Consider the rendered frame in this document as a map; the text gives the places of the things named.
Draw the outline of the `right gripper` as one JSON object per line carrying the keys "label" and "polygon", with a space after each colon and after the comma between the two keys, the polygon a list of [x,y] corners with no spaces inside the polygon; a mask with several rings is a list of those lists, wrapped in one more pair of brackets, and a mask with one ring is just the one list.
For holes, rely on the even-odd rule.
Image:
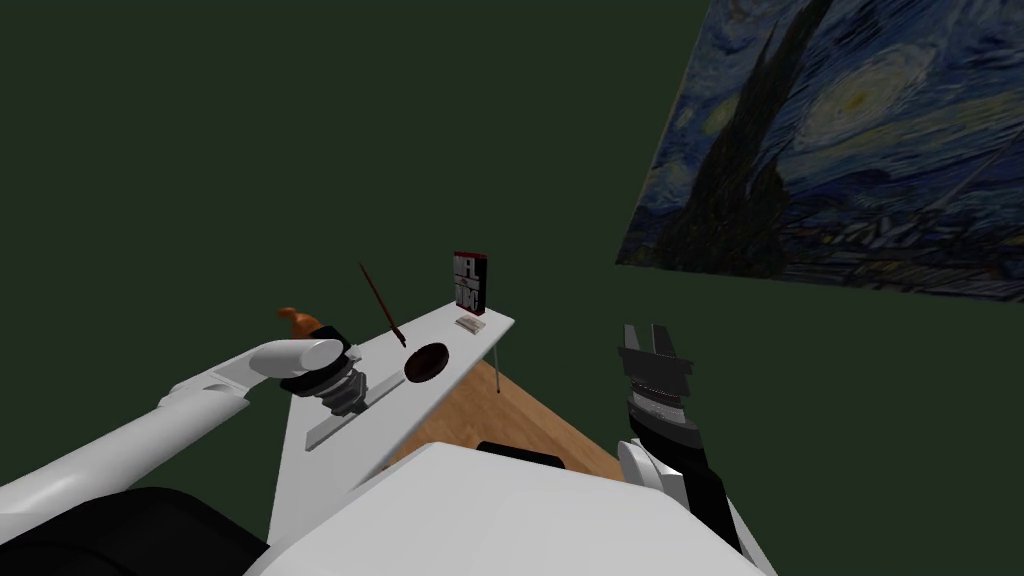
{"label": "right gripper", "polygon": [[624,374],[636,384],[643,384],[668,396],[689,396],[688,377],[693,363],[677,357],[666,326],[652,324],[653,352],[641,349],[634,325],[623,326],[623,346],[618,347]]}

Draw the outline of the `thin brown stick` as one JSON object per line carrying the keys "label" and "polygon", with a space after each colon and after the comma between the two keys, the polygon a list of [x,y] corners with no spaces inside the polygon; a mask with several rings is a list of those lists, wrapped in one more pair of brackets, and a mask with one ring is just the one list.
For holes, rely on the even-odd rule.
{"label": "thin brown stick", "polygon": [[382,313],[384,314],[385,318],[387,319],[387,322],[388,322],[389,329],[390,329],[391,333],[398,339],[399,343],[404,348],[407,346],[406,335],[401,332],[401,330],[399,329],[398,325],[396,324],[396,322],[395,322],[392,314],[389,312],[389,310],[388,310],[385,301],[383,300],[383,298],[382,298],[382,296],[381,296],[378,288],[376,287],[376,285],[375,285],[373,279],[371,278],[368,270],[366,269],[365,264],[361,261],[358,261],[358,265],[359,265],[359,269],[360,269],[360,272],[362,274],[364,279],[366,280],[369,288],[371,289],[371,291],[372,291],[372,293],[373,293],[373,295],[374,295],[374,297],[375,297],[378,305],[380,306]]}

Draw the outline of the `orange bottle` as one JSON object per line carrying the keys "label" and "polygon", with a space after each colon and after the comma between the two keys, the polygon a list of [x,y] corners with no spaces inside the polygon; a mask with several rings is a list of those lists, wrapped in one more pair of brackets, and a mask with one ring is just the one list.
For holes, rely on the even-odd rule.
{"label": "orange bottle", "polygon": [[290,323],[290,337],[293,339],[308,339],[323,328],[323,324],[314,317],[295,307],[279,308],[278,317]]}

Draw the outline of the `white table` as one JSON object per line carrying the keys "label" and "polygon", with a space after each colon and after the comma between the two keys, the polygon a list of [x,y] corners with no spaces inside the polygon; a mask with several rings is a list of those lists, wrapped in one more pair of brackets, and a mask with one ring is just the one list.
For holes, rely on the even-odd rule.
{"label": "white table", "polygon": [[439,376],[398,385],[313,449],[307,447],[307,435],[329,412],[314,397],[292,399],[268,543],[332,516],[344,496],[379,474],[514,324],[512,318],[487,310],[481,317],[483,328],[472,334],[456,324],[464,313],[449,303],[402,325],[406,347],[391,333],[361,343],[362,360],[356,366],[371,389],[400,372],[409,356],[423,345],[441,342],[450,358]]}

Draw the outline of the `black standing book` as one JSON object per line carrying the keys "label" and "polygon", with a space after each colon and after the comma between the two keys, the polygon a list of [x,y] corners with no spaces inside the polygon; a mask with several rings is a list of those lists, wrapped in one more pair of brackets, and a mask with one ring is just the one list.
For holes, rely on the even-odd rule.
{"label": "black standing book", "polygon": [[480,316],[486,310],[488,259],[484,254],[455,252],[453,255],[455,303]]}

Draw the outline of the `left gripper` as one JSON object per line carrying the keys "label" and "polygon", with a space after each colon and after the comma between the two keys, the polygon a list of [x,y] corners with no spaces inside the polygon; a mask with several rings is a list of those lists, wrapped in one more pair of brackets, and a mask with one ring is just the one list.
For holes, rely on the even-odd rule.
{"label": "left gripper", "polygon": [[318,399],[332,415],[346,416],[361,414],[368,408],[367,393],[366,374],[351,372],[321,393]]}

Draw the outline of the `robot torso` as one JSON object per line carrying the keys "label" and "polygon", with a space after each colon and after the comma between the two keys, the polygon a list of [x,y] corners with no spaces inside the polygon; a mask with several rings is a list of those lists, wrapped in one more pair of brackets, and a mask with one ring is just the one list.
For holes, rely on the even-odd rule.
{"label": "robot torso", "polygon": [[650,488],[428,444],[245,576],[771,576]]}

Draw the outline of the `blue night sky painting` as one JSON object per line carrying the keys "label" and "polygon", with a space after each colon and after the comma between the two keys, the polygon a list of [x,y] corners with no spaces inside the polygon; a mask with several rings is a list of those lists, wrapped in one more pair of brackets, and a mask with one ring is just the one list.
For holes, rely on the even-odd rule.
{"label": "blue night sky painting", "polygon": [[1024,303],[1024,0],[711,0],[616,261]]}

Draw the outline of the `dark brown bowl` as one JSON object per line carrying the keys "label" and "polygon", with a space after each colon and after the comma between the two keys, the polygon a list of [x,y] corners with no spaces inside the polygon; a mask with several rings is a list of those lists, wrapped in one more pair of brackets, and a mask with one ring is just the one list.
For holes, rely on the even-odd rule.
{"label": "dark brown bowl", "polygon": [[406,361],[403,367],[406,379],[413,383],[432,380],[444,371],[449,359],[449,348],[445,344],[434,342],[424,345]]}

